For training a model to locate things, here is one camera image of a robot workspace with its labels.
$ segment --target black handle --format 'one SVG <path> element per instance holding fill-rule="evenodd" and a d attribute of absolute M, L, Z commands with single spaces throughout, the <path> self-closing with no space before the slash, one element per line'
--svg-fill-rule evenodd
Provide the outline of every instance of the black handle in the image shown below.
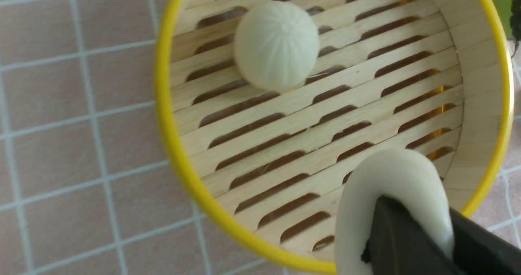
<path fill-rule="evenodd" d="M 448 260 L 401 203 L 380 197 L 361 260 L 375 275 L 521 275 L 521 251 L 451 210 L 454 261 Z"/>
<path fill-rule="evenodd" d="M 512 15 L 510 16 L 510 28 L 512 29 L 512 36 L 514 40 L 516 40 L 514 54 L 512 54 L 512 58 L 514 58 L 519 48 L 519 41 L 521 40 L 521 0 L 512 0 L 510 10 L 512 11 Z"/>

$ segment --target white dough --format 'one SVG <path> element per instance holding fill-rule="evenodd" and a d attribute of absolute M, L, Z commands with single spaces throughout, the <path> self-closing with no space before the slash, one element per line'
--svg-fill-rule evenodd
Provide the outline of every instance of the white dough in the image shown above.
<path fill-rule="evenodd" d="M 415 151 L 385 150 L 360 163 L 346 182 L 335 231 L 339 275 L 372 274 L 371 264 L 360 258 L 370 236 L 376 199 L 381 195 L 400 201 L 452 259 L 454 232 L 449 203 L 436 167 Z"/>
<path fill-rule="evenodd" d="M 245 79 L 276 92 L 302 86 L 319 50 L 313 19 L 289 2 L 253 7 L 240 21 L 234 39 L 235 61 Z"/>

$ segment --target steamer basket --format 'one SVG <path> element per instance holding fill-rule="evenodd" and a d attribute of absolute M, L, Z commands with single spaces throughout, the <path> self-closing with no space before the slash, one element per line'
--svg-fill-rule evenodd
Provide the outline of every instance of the steamer basket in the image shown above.
<path fill-rule="evenodd" d="M 337 203 L 369 154 L 413 148 L 471 215 L 512 125 L 512 68 L 491 0 L 284 0 L 313 15 L 321 53 L 277 95 L 233 64 L 240 16 L 270 0 L 170 0 L 156 61 L 177 175 L 228 234 L 285 266 L 334 273 Z"/>

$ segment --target yellow steamer rim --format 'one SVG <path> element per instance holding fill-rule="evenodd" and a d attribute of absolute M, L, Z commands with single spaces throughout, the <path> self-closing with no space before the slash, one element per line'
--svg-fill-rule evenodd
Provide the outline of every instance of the yellow steamer rim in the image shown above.
<path fill-rule="evenodd" d="M 479 182 L 476 190 L 469 199 L 465 199 L 459 207 L 462 214 L 470 216 L 480 205 L 488 193 L 501 163 L 506 153 L 508 140 L 513 120 L 513 77 L 512 66 L 506 36 L 501 25 L 499 16 L 495 10 L 492 0 L 478 0 L 484 11 L 492 38 L 497 49 L 497 54 L 483 55 L 497 56 L 498 69 L 501 73 L 500 79 L 490 79 L 491 81 L 501 81 L 501 117 L 498 121 L 498 128 L 495 131 L 497 138 L 493 147 L 492 158 L 484 171 L 484 175 Z M 267 243 L 263 239 L 246 230 L 238 223 L 212 196 L 206 186 L 198 176 L 196 169 L 190 163 L 190 157 L 185 151 L 178 128 L 175 123 L 175 114 L 172 107 L 171 97 L 171 49 L 173 34 L 180 13 L 184 10 L 184 0 L 169 0 L 158 38 L 156 61 L 155 61 L 155 97 L 158 120 L 162 141 L 171 165 L 177 176 L 185 186 L 190 195 L 197 201 L 199 206 L 208 216 L 221 227 L 227 234 L 240 242 L 248 249 L 253 250 L 260 256 L 268 260 L 287 266 L 293 269 L 300 269 L 313 273 L 335 273 L 335 264 L 331 261 L 317 260 L 314 258 L 297 255 Z"/>

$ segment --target tiled surface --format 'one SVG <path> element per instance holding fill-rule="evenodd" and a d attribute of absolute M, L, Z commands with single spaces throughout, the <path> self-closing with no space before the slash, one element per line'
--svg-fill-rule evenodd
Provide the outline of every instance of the tiled surface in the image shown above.
<path fill-rule="evenodd" d="M 151 93 L 166 2 L 0 0 L 0 275 L 304 275 L 223 234 L 168 167 Z M 519 246 L 515 86 L 510 148 L 473 219 Z"/>

